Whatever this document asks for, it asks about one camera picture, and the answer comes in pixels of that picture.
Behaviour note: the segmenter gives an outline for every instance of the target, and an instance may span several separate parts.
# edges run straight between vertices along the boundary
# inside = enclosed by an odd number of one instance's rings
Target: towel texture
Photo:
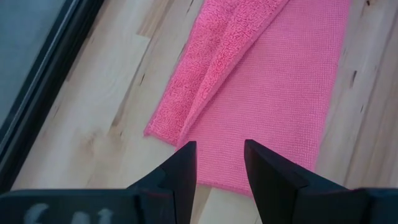
[[[198,147],[198,183],[251,195],[255,139],[315,167],[349,1],[207,0],[144,131]]]

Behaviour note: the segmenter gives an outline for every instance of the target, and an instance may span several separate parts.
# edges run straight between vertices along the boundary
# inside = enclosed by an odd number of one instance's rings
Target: black plastic part
[[[397,189],[348,190],[253,140],[244,159],[263,223],[397,223]]]
[[[196,143],[189,142],[124,190],[20,190],[4,194],[0,196],[0,220],[4,224],[188,224],[196,173]]]
[[[8,191],[103,0],[66,0],[0,129],[0,192]]]

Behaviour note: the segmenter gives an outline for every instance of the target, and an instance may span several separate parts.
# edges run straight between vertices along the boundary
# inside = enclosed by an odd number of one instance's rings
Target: hardwood floor
[[[202,2],[107,0],[13,188],[127,187],[171,156],[142,131]],[[349,187],[398,185],[397,3],[352,0],[317,165]],[[192,223],[260,222],[251,198],[197,187]]]

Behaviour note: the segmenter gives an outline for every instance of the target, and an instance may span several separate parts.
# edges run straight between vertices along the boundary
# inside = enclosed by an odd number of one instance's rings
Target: wood grain
[[[398,2],[353,1],[316,171],[345,184]]]
[[[170,157],[142,132],[202,3],[107,0],[13,189],[123,188]],[[351,6],[317,164],[342,184],[398,184],[396,10],[395,0]],[[251,198],[197,186],[192,223],[261,219]]]

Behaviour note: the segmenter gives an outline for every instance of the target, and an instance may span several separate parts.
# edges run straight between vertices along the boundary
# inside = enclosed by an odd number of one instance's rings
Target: towel
[[[314,170],[347,0],[206,0],[144,134],[197,141],[197,182],[251,195],[254,139]]]

